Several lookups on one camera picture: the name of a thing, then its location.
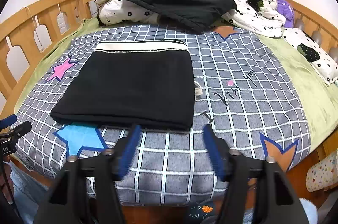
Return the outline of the black striped sweatpants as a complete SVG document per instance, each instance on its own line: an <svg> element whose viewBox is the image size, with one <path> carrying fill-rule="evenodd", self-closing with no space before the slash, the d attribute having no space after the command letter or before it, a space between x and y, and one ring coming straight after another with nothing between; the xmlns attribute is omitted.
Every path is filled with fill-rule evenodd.
<svg viewBox="0 0 338 224"><path fill-rule="evenodd" d="M50 116L58 123L187 131L194 103L194 74L185 42L100 42Z"/></svg>

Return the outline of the grey checked star blanket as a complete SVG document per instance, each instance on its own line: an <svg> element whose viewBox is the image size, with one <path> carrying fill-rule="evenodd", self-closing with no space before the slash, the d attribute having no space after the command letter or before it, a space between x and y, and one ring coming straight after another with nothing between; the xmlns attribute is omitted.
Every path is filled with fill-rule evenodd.
<svg viewBox="0 0 338 224"><path fill-rule="evenodd" d="M289 170L310 152L295 87L279 60L245 30L194 35L131 25L75 37L17 111L28 169L54 178L66 158L113 147L142 131L116 187L127 204L185 204L220 196L203 141L210 125L243 155L273 156Z"/></svg>

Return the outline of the green bed sheet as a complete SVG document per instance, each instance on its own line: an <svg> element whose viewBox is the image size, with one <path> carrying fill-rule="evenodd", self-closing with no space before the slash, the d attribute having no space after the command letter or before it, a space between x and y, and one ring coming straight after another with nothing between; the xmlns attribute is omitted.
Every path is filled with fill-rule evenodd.
<svg viewBox="0 0 338 224"><path fill-rule="evenodd" d="M78 29L52 44L51 51L33 65L33 74L14 106L14 113L18 112L35 84L68 49L72 39L102 29L96 19L88 19L81 23ZM337 127L337 86L326 85L313 67L286 42L273 41L267 37L260 39L278 58L298 92L311 133L311 151L314 151Z"/></svg>

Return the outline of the white floral pillow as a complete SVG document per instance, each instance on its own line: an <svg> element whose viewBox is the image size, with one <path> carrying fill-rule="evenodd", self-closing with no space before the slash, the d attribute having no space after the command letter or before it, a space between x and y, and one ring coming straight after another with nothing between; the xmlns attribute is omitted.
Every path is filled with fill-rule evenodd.
<svg viewBox="0 0 338 224"><path fill-rule="evenodd" d="M337 81L337 63L304 31L285 28L282 38L311 64L328 86Z"/></svg>

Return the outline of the purple plush toy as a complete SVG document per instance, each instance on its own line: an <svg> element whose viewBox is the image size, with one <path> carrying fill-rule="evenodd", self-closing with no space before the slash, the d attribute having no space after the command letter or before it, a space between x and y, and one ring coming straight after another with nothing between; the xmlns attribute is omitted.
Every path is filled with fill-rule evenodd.
<svg viewBox="0 0 338 224"><path fill-rule="evenodd" d="M286 19L284 27L294 27L294 11L292 6L286 0L277 0L277 11Z"/></svg>

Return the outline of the wooden bed frame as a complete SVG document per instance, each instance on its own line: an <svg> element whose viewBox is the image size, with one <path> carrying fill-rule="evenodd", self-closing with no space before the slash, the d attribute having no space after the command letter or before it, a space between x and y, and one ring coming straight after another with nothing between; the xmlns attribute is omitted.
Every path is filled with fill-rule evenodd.
<svg viewBox="0 0 338 224"><path fill-rule="evenodd" d="M84 0L40 0L1 24L1 94L3 112L14 106L33 74L34 64L50 46L79 28L85 18ZM29 171L52 179L68 152L86 158L103 144L114 145L127 133L125 127L99 125L92 146L74 146L58 135L60 125L50 111L78 75L96 45L176 38L186 43L194 78L202 87L195 102L189 130L146 130L130 174L118 184L126 205L183 205L222 193L202 142L202 127L210 123L217 134L247 156L259 158L259 135L274 140L282 151L297 144L290 167L311 151L311 133L298 92L278 58L260 37L240 28L223 26L220 32L191 34L175 27L121 24L72 39L29 92L16 113L19 122L30 121L32 131L21 138L15 154Z"/></svg>

